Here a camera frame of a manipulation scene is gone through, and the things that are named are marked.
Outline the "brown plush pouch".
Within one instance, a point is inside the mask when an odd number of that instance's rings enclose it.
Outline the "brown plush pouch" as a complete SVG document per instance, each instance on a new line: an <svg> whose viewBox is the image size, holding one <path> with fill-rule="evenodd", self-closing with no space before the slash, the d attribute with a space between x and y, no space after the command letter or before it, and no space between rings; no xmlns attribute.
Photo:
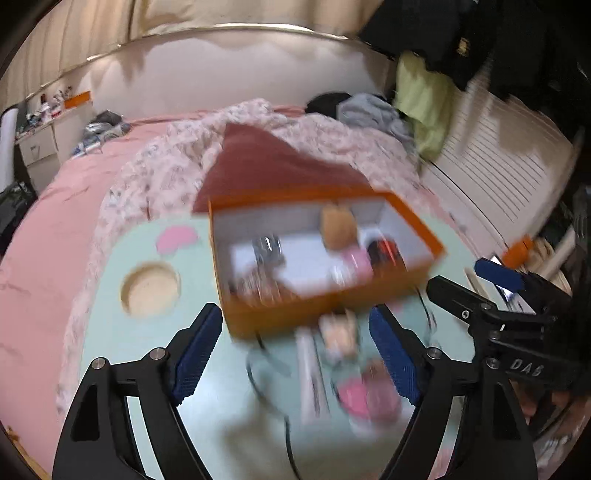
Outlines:
<svg viewBox="0 0 591 480"><path fill-rule="evenodd" d="M349 207L328 204L321 211L322 243L329 251L341 251L358 244L358 223Z"/></svg>

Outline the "white drawer cabinet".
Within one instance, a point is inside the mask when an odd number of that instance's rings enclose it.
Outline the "white drawer cabinet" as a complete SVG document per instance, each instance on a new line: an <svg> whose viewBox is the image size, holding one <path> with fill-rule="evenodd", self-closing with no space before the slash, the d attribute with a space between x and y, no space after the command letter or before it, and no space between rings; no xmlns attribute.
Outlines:
<svg viewBox="0 0 591 480"><path fill-rule="evenodd" d="M22 138L18 146L32 185L41 193L60 169L52 127L44 127Z"/></svg>

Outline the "pink translucent shell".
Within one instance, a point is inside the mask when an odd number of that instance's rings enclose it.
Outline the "pink translucent shell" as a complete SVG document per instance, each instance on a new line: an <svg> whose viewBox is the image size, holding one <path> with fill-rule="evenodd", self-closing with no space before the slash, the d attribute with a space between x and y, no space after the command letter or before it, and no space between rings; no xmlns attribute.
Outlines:
<svg viewBox="0 0 591 480"><path fill-rule="evenodd" d="M400 416L401 396L385 371L366 371L339 382L335 392L342 409L356 419L393 423Z"/></svg>
<svg viewBox="0 0 591 480"><path fill-rule="evenodd" d="M363 284L374 277L374 269L370 262L370 256L366 250L351 248L342 251L335 258L331 268L331 279L339 287L353 287Z"/></svg>

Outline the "orange cardboard box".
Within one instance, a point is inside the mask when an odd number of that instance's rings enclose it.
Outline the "orange cardboard box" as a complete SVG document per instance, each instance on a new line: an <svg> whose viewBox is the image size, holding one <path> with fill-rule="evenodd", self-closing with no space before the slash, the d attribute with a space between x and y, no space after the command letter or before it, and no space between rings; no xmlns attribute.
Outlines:
<svg viewBox="0 0 591 480"><path fill-rule="evenodd" d="M384 240L403 264L382 265L356 278L339 252L322 241L322 211L344 207L356 220L356 246ZM211 249L219 302L229 334L240 340L314 324L322 315L363 311L404 296L425 283L445 247L393 192L361 186L321 186L213 198L208 203ZM245 277L256 267L253 243L276 238L283 256L273 280L276 297L247 294Z"/></svg>

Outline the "brown card box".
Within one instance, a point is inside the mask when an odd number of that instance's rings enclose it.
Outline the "brown card box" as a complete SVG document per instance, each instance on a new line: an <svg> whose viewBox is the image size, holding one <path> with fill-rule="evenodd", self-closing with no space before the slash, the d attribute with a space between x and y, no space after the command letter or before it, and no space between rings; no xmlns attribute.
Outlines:
<svg viewBox="0 0 591 480"><path fill-rule="evenodd" d="M256 266L228 283L229 293L249 306L273 306L300 298L273 271Z"/></svg>

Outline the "orange bottle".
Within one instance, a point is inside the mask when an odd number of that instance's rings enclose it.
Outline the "orange bottle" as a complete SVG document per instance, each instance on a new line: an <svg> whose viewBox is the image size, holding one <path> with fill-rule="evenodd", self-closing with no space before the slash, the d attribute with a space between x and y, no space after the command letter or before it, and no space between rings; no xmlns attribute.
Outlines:
<svg viewBox="0 0 591 480"><path fill-rule="evenodd" d="M524 235L502 254L503 265L510 269L520 268L528 261L533 245L533 239L529 235Z"/></svg>

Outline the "smartphone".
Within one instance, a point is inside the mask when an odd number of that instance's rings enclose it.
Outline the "smartphone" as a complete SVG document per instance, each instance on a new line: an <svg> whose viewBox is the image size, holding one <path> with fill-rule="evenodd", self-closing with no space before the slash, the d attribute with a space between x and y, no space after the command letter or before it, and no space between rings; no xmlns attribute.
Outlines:
<svg viewBox="0 0 591 480"><path fill-rule="evenodd" d="M497 283L495 283L495 287L499 294L504 298L509 310L527 314L535 314L533 308L520 295L517 295L511 290L505 289Z"/></svg>

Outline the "grey hoodie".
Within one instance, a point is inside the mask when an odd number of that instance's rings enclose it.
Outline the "grey hoodie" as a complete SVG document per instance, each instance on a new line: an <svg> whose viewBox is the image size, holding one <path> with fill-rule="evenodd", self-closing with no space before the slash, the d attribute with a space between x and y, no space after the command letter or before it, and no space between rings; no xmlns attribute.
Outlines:
<svg viewBox="0 0 591 480"><path fill-rule="evenodd" d="M406 152L417 153L414 128L382 98L358 93L337 106L337 119L349 127L373 128L396 138Z"/></svg>

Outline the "black garment pile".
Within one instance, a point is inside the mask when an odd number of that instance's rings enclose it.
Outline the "black garment pile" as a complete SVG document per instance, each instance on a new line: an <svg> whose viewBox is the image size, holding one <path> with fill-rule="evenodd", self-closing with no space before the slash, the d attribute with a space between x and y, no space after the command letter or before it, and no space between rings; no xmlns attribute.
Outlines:
<svg viewBox="0 0 591 480"><path fill-rule="evenodd" d="M318 113L329 118L337 118L337 107L351 97L346 92L329 92L311 99L305 106L305 113Z"/></svg>

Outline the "dark red pillow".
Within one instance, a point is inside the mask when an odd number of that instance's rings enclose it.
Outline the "dark red pillow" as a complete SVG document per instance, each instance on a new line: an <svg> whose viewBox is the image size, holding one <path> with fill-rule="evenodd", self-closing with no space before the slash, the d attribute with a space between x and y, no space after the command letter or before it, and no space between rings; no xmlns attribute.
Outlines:
<svg viewBox="0 0 591 480"><path fill-rule="evenodd" d="M192 210L205 213L208 201L221 196L304 186L368 184L367 178L348 164L315 159L268 131L230 123L225 127L221 153L205 175Z"/></svg>

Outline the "white cosmetic tube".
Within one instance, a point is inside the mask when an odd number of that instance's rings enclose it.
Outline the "white cosmetic tube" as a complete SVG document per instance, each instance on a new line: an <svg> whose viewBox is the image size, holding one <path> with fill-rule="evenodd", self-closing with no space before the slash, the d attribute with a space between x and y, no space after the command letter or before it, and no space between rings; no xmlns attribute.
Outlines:
<svg viewBox="0 0 591 480"><path fill-rule="evenodd" d="M295 331L295 347L300 376L301 423L311 425L329 419L329 404L317 346L310 328L301 327Z"/></svg>

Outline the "floral pink duvet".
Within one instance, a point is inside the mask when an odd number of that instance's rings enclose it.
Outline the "floral pink duvet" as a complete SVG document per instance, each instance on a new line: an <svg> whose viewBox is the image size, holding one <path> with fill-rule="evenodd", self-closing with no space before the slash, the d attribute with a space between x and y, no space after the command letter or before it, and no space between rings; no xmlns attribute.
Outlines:
<svg viewBox="0 0 591 480"><path fill-rule="evenodd" d="M116 241L144 220L188 212L209 171L221 162L222 139L231 123L262 129L297 152L331 166L355 169L370 186L396 193L419 214L444 215L402 144L378 130L349 128L320 114L290 116L263 99L245 101L197 120L172 122L121 167L102 198L85 275L64 333L56 387L60 416L67 413L79 381L89 311Z"/></svg>

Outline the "mint green lap table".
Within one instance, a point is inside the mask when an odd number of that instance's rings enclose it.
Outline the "mint green lap table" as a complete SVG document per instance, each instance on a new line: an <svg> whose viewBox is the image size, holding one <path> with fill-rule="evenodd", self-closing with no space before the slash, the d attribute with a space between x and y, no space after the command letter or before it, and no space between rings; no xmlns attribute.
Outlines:
<svg viewBox="0 0 591 480"><path fill-rule="evenodd" d="M126 314L120 299L124 277L154 261L157 236L170 226L156 220L132 228L115 245L96 293L81 363L96 357L117 364L167 345L208 302L217 298L209 223L181 216L197 241L168 258L180 277L173 308L159 316ZM211 476L216 479L374 479L390 460L412 406L403 403L397 421L378 426L353 419L329 397L328 420L301 424L296 345L291 336L262 342L219 337L194 394L179 413Z"/></svg>

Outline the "bubble wrap ball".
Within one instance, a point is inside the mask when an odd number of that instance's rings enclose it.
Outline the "bubble wrap ball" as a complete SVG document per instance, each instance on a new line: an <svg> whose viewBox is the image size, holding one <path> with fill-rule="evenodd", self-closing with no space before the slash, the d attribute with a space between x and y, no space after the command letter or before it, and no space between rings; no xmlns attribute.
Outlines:
<svg viewBox="0 0 591 480"><path fill-rule="evenodd" d="M252 241L252 249L256 257L256 266L266 270L283 266L286 259L280 244L280 237L264 235Z"/></svg>

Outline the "white cartoon figurine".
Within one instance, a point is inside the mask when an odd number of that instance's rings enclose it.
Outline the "white cartoon figurine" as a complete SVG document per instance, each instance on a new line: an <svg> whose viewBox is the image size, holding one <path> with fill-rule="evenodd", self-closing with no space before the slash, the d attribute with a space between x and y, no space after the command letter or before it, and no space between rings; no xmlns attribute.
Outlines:
<svg viewBox="0 0 591 480"><path fill-rule="evenodd" d="M332 364L353 360L359 352L359 325L351 310L324 315L318 328L325 345L325 356Z"/></svg>

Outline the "lime green garment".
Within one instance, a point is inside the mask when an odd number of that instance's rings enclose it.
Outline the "lime green garment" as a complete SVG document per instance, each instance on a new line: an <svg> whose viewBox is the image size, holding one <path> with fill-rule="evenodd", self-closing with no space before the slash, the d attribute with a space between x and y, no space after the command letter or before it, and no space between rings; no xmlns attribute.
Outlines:
<svg viewBox="0 0 591 480"><path fill-rule="evenodd" d="M447 75L428 71L422 57L405 51L398 59L396 88L394 104L413 124L419 155L435 161L450 131L455 84Z"/></svg>

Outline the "clothes pile on bed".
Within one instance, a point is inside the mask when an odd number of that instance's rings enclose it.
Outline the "clothes pile on bed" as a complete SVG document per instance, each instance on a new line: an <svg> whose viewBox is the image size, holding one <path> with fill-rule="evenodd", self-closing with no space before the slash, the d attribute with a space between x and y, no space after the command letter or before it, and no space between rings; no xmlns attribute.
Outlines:
<svg viewBox="0 0 591 480"><path fill-rule="evenodd" d="M131 129L131 124L121 115L105 110L84 127L81 140L72 150L71 156L78 158L96 150L101 151L105 143L125 136Z"/></svg>

